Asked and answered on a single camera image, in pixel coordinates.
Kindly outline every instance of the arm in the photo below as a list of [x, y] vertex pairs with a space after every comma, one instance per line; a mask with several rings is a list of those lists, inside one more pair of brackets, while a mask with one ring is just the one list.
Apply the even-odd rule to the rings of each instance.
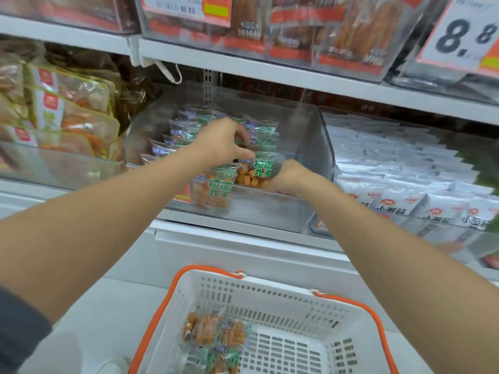
[[191, 145], [157, 162], [48, 200], [0, 221], [0, 286], [55, 322], [101, 278], [192, 178], [254, 157], [231, 119], [213, 121]]
[[435, 374], [497, 372], [499, 289], [326, 178], [285, 162], [271, 191], [306, 199]]

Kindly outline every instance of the price sign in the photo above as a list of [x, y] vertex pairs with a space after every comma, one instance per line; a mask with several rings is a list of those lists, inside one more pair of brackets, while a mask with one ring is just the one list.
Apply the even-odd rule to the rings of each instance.
[[417, 60], [499, 76], [499, 0], [451, 0]]
[[142, 0], [147, 11], [230, 27], [232, 0]]

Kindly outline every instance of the hand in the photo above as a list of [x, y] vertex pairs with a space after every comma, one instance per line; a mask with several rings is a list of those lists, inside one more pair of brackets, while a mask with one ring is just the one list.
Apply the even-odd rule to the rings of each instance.
[[289, 195], [301, 196], [304, 181], [314, 173], [295, 160], [286, 160], [278, 175], [265, 187], [266, 191], [275, 191]]
[[234, 143], [235, 135], [239, 135], [245, 144], [250, 144], [243, 125], [228, 117], [216, 119], [200, 129], [192, 145], [204, 152], [210, 167], [231, 163], [235, 158], [254, 158], [253, 151]]

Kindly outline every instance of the floor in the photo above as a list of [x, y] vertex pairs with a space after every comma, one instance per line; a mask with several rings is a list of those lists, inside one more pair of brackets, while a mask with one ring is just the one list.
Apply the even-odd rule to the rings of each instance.
[[[167, 289], [103, 278], [68, 311], [21, 374], [94, 374], [115, 357], [132, 358]], [[401, 374], [432, 374], [400, 333], [387, 332]]]

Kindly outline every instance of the shopping basket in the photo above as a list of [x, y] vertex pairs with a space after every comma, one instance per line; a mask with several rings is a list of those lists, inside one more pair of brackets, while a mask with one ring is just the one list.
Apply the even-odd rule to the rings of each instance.
[[366, 305], [196, 265], [176, 274], [128, 373], [169, 374], [186, 315], [221, 307], [253, 326], [240, 374], [398, 373], [383, 325]]

